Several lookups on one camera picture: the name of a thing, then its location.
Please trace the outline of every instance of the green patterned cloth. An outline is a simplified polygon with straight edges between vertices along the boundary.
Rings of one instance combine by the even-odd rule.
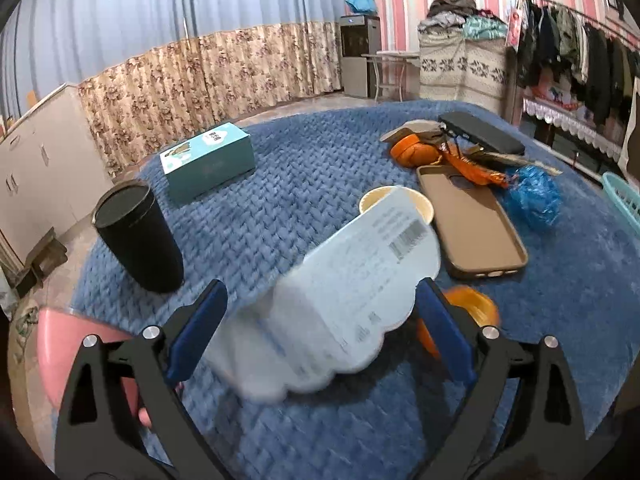
[[[505,23],[482,16],[470,16],[462,27],[462,36],[466,40],[498,40],[507,37]]]

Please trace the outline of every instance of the plastic basket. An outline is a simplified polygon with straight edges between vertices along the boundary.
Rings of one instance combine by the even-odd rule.
[[[619,176],[610,172],[602,176],[602,186],[636,237],[640,238],[640,195]]]

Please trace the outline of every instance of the blue blanket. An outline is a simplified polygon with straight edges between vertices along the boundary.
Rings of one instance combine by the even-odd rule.
[[[419,189],[415,171],[393,163],[383,132],[407,120],[469,110],[518,137],[527,155],[561,168],[564,205],[548,233],[514,219],[529,251],[526,270],[474,286],[500,307],[511,338],[558,337],[577,383],[586,429],[593,432],[640,347],[640,248],[602,194],[494,114],[459,102],[417,101],[298,115],[246,128],[257,169],[182,206],[174,205],[158,158],[142,170],[184,255],[175,293],[144,291],[99,240],[88,257],[73,306],[133,333],[162,324],[213,278],[230,307],[251,301],[314,246],[358,214],[358,200],[386,184]],[[454,284],[444,270],[436,282]],[[402,480],[437,450],[463,397],[421,348],[409,320],[387,335],[379,357],[323,391],[290,395],[276,406],[239,399],[200,362],[184,405],[236,478]],[[509,383],[481,456],[507,419]],[[150,452],[163,458],[153,435]]]

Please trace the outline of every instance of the black case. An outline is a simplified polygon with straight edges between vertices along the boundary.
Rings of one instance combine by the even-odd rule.
[[[466,112],[449,112],[439,117],[452,134],[480,144],[486,150],[511,155],[523,155],[524,144]]]

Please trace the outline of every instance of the clothing rail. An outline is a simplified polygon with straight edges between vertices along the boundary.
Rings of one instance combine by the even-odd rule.
[[[521,1],[522,0],[517,0],[518,7],[520,7]],[[592,18],[591,16],[589,16],[588,14],[585,14],[584,12],[580,12],[580,10],[578,10],[578,9],[574,9],[573,7],[566,6],[565,4],[561,4],[560,2],[556,2],[555,0],[539,0],[539,1],[551,4],[551,5],[556,6],[556,7],[563,7],[565,9],[569,10],[569,12],[572,12],[574,14],[578,14],[583,19],[589,20],[591,23],[593,23],[593,25],[597,25],[600,28],[606,29],[610,34],[614,35],[619,40],[621,40],[624,43],[626,43],[628,46],[631,46],[633,48],[633,50],[638,50],[638,47],[640,46],[640,38],[638,38],[635,34],[632,34],[631,32],[629,32],[626,29],[625,29],[625,32],[624,32],[625,35],[623,35],[622,32],[618,32],[618,31],[614,30],[613,28],[609,27],[609,25],[607,25],[606,23],[599,22],[598,20],[596,20],[596,18]]]

